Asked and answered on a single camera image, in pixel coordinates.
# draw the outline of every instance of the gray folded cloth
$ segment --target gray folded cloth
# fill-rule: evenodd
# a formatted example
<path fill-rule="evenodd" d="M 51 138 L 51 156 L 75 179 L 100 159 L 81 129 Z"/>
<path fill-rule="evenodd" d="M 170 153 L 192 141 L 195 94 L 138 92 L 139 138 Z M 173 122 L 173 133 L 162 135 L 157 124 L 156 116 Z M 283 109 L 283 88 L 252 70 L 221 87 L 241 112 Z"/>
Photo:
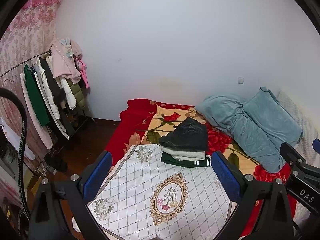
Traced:
<path fill-rule="evenodd" d="M 162 151 L 170 154 L 174 159 L 178 161 L 202 161 L 205 159 L 205 152 L 198 151 L 198 152 L 191 152 L 191 151 L 176 151 L 172 150 L 168 147 L 161 147 Z"/>

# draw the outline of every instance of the white puffer jacket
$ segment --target white puffer jacket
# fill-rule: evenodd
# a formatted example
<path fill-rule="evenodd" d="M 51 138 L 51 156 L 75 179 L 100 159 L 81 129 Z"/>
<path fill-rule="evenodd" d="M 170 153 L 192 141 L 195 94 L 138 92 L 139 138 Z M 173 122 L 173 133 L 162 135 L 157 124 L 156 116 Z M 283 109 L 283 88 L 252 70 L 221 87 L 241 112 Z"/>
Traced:
<path fill-rule="evenodd" d="M 45 59 L 49 65 L 49 68 L 51 69 L 52 71 L 52 56 L 48 56 L 46 59 Z M 68 85 L 68 82 L 66 81 L 66 79 L 62 76 L 60 77 L 57 77 L 56 79 L 56 82 L 57 84 L 59 85 L 60 88 L 63 88 L 65 93 L 66 93 L 66 99 L 67 99 L 67 103 L 70 107 L 71 110 L 75 109 L 76 108 L 76 98 L 75 96 L 73 95 L 72 91 L 71 91 L 71 88 L 69 87 Z"/>
<path fill-rule="evenodd" d="M 56 82 L 58 83 L 60 88 L 64 89 L 64 91 L 66 93 L 67 103 L 68 103 L 68 106 L 70 107 L 70 109 L 71 110 L 75 109 L 77 101 L 76 101 L 76 98 L 73 95 L 71 88 L 69 87 L 66 79 L 64 77 L 57 77 Z"/>
<path fill-rule="evenodd" d="M 38 67 L 39 67 L 39 71 L 40 71 L 40 74 L 41 74 L 41 79 L 42 79 L 42 83 L 43 83 L 43 87 L 44 87 L 44 91 L 45 91 L 45 94 L 47 96 L 47 99 L 48 99 L 48 102 L 49 102 L 49 105 L 50 105 L 50 108 L 53 112 L 53 115 L 56 119 L 60 119 L 60 113 L 58 111 L 58 107 L 57 105 L 53 102 L 53 95 L 52 95 L 52 92 L 48 86 L 48 81 L 47 81 L 47 76 L 45 75 L 44 73 L 44 69 L 42 68 L 41 66 L 41 63 L 40 63 L 40 60 L 39 58 L 37 58 L 37 64 L 38 64 Z"/>

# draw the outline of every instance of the curtain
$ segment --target curtain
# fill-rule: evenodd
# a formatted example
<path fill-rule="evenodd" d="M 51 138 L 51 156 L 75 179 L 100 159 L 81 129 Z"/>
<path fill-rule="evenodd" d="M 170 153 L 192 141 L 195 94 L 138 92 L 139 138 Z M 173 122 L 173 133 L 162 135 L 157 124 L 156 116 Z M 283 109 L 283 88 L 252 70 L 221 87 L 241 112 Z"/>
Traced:
<path fill-rule="evenodd" d="M 48 49 L 50 42 L 56 38 L 55 15 L 59 2 L 60 0 L 29 0 L 24 5 L 0 40 L 0 74 Z M 26 107 L 19 77 L 23 68 L 24 64 L 0 78 L 0 87 L 16 94 L 25 106 L 28 115 L 27 144 L 36 158 L 31 161 L 25 157 L 24 161 L 34 171 L 48 149 L 41 141 Z M 0 98 L 0 116 L 12 130 L 21 135 L 20 114 L 15 105 L 4 98 Z M 0 173 L 0 187 L 7 185 L 2 178 Z M 11 192 L 8 188 L 8 195 L 12 195 Z"/>

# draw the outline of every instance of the wooden floor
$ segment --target wooden floor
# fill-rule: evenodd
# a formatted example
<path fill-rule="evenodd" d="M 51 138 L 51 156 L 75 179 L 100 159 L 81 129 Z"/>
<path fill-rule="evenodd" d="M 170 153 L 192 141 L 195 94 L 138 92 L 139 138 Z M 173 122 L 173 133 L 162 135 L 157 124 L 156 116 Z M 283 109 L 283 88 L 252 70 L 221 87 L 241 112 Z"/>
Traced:
<path fill-rule="evenodd" d="M 49 180 L 59 181 L 70 179 L 72 174 L 81 174 L 84 168 L 93 163 L 104 150 L 113 132 L 119 125 L 117 121 L 95 119 L 87 122 L 82 128 L 65 144 L 59 152 L 62 159 L 68 164 L 65 173 L 57 171 L 55 175 L 49 174 Z M 63 212 L 73 235 L 78 239 L 84 239 L 72 227 L 72 213 L 66 200 L 61 200 Z"/>

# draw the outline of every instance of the light switch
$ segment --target light switch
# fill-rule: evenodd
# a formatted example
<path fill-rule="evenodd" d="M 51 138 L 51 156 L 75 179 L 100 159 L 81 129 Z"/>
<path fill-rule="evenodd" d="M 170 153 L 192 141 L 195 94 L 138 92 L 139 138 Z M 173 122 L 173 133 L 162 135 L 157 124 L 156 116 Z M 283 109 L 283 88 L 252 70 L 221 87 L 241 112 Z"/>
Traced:
<path fill-rule="evenodd" d="M 238 77 L 238 84 L 242 84 L 244 83 L 244 78 L 242 77 Z"/>

